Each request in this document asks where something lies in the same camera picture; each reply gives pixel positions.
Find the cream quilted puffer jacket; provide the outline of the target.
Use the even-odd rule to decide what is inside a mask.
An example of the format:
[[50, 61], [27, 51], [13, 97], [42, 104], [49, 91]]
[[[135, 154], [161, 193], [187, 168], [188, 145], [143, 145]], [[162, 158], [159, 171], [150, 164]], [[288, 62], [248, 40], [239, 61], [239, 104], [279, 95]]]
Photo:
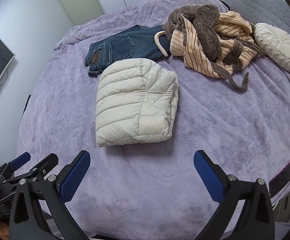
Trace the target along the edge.
[[95, 139], [99, 147], [170, 139], [178, 107], [178, 75], [145, 58], [108, 66], [99, 78]]

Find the dark smartphone on bed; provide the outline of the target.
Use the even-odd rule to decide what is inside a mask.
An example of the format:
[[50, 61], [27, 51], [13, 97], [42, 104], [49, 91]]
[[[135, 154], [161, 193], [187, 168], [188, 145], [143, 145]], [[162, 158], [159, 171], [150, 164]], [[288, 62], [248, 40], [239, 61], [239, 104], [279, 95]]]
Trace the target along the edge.
[[270, 198], [273, 198], [278, 194], [281, 189], [283, 189], [290, 181], [290, 161], [284, 167], [284, 169], [279, 172], [272, 180], [269, 182], [269, 193]]

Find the purple fleece bedspread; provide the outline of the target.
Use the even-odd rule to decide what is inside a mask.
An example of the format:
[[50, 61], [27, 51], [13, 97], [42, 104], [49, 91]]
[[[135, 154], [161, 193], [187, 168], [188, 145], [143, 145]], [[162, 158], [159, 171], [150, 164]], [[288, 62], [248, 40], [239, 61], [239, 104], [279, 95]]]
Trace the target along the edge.
[[[172, 137], [158, 144], [96, 144], [98, 79], [85, 66], [89, 45], [133, 25], [161, 25], [184, 5], [212, 3], [145, 0], [72, 27], [55, 46], [22, 116], [17, 153], [29, 152], [31, 160], [18, 172], [55, 153], [57, 173], [87, 150], [91, 165], [67, 204], [82, 230], [117, 239], [194, 239], [217, 208], [194, 167], [197, 150], [245, 181], [270, 181], [290, 162], [290, 73], [266, 56], [248, 66], [244, 93], [176, 57], [160, 60], [180, 83]], [[288, 191], [290, 182], [273, 201]]]

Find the blue denim jeans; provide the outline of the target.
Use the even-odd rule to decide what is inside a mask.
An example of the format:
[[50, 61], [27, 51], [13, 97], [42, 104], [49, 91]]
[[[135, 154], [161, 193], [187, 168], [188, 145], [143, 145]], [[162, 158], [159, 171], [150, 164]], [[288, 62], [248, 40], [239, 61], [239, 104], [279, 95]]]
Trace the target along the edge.
[[162, 26], [133, 27], [114, 34], [89, 46], [85, 66], [90, 77], [100, 75], [116, 61], [135, 58], [146, 58], [153, 61], [163, 57], [155, 43], [155, 35], [162, 31]]

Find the round cream pleated cushion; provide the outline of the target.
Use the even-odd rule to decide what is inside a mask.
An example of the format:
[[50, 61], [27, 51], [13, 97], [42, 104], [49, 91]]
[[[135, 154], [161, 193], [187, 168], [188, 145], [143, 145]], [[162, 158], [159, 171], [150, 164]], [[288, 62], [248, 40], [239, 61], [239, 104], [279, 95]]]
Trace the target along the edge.
[[257, 45], [281, 68], [290, 72], [290, 34], [266, 23], [255, 25]]

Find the brown striped fleece robe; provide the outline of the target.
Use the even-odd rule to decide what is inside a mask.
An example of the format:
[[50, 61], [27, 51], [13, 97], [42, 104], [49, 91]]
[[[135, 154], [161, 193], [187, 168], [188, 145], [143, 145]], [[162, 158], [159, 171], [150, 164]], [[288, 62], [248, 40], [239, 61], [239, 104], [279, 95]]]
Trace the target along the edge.
[[255, 56], [265, 54], [255, 42], [253, 23], [238, 12], [220, 12], [212, 4], [175, 9], [154, 40], [163, 56], [182, 57], [187, 68], [226, 79], [238, 92], [247, 89], [249, 75], [237, 85], [232, 74], [245, 69]]

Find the grey padded headboard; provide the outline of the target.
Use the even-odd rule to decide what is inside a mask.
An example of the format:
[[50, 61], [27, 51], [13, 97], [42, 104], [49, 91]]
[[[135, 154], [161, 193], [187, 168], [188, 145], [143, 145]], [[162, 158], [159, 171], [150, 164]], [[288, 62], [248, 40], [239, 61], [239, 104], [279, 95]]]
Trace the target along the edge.
[[283, 0], [224, 0], [230, 9], [256, 24], [267, 23], [290, 34], [290, 7]]

